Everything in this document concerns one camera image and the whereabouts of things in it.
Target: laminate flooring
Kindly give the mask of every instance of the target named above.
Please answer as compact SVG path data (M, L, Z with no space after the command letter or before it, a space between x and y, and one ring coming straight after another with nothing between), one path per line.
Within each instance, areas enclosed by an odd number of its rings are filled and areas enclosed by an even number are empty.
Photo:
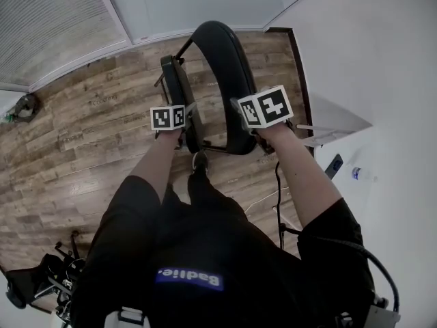
M239 33L258 90L282 84L295 124L306 124L305 106L289 38L285 33ZM154 140L150 107L163 104L153 84L160 58L176 54L186 38L142 46L79 68L39 90L42 109L29 124L0 125L0 265L4 270L38 265L56 254L57 241L68 245L73 230L86 256L102 214L116 189ZM184 55L207 138L226 142L223 104L216 79L200 50ZM306 131L296 134L306 137ZM209 152L212 184L233 197L251 222L278 243L275 154L259 147L245 156ZM171 182L189 202L186 180L191 154L175 153ZM263 197L270 197L256 203ZM281 211L300 227L288 190ZM285 237L285 250L298 256L296 239ZM51 297L37 305L53 309Z

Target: blue label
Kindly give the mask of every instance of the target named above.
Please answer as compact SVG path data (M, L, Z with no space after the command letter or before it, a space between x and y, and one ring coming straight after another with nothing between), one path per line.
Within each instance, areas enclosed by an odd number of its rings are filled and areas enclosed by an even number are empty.
M223 291L222 276L192 269L177 269L175 267L159 269L155 282L186 282L220 292Z

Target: black shirt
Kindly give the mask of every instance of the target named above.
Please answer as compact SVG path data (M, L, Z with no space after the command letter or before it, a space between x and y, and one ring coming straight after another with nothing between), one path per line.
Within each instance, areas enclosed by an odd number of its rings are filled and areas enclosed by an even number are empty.
M302 231L302 260L280 250L244 215L165 210L136 176L122 183L94 237L74 288L72 326L103 327L122 306L151 327L330 327L361 314L373 280L354 250L306 234L362 245L339 200Z

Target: hand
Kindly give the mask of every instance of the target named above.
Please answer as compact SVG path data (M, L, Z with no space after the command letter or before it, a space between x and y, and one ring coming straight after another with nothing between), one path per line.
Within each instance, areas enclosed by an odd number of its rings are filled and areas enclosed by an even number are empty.
M269 144L274 146L278 141L281 141L283 138L286 139L287 135L293 134L293 132L284 124L278 123L268 128L259 128L257 129L257 133L262 138L266 139Z

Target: white wall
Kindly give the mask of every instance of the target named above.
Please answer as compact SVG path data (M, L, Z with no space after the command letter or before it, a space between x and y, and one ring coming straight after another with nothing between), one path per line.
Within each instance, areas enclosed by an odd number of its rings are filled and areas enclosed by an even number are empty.
M5 293L8 281L0 273L0 327L1 328L49 328L50 315L27 306L20 310L13 306Z
M271 25L294 29L312 103L336 103L377 129L379 181L361 223L397 282L405 328L437 323L436 17L437 0L301 0ZM320 106L313 121L330 124Z

